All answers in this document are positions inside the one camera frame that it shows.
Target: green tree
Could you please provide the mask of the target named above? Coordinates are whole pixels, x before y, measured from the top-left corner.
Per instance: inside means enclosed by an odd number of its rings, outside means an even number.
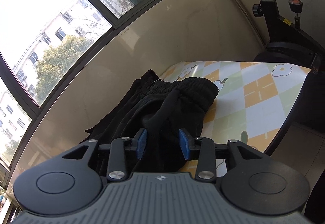
[[[91,46],[92,40],[85,37],[67,35],[58,47],[50,46],[38,60],[36,100],[42,104],[55,85]]]
[[[6,151],[4,153],[11,157],[14,156],[15,151],[18,148],[18,145],[19,145],[19,141],[11,140],[9,144],[5,145]]]

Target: yellow tape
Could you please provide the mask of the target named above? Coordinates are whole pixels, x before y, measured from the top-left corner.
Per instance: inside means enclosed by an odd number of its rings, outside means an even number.
[[[286,18],[283,19],[283,22],[286,23],[287,25],[291,25],[291,24],[292,24],[292,22],[290,22],[290,21],[289,21],[288,19],[286,19]]]

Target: black knob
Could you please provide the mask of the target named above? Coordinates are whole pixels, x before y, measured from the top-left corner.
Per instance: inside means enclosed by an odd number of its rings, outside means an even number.
[[[253,5],[253,14],[255,17],[262,17],[263,16],[263,11],[262,7],[259,4],[254,4]]]
[[[289,6],[292,12],[299,14],[303,11],[303,2],[300,0],[289,0]]]

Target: crosshair logo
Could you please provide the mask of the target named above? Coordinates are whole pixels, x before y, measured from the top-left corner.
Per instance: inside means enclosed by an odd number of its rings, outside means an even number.
[[[157,176],[156,178],[158,180],[162,181],[162,180],[165,180],[167,177],[160,175],[160,176]]]

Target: table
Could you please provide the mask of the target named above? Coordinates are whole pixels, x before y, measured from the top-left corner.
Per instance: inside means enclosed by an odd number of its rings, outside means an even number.
[[[226,144],[238,139],[264,152],[288,117],[311,69],[286,63],[180,62],[160,77],[211,80],[219,93],[204,117],[202,136]],[[181,171],[193,173],[197,161]]]

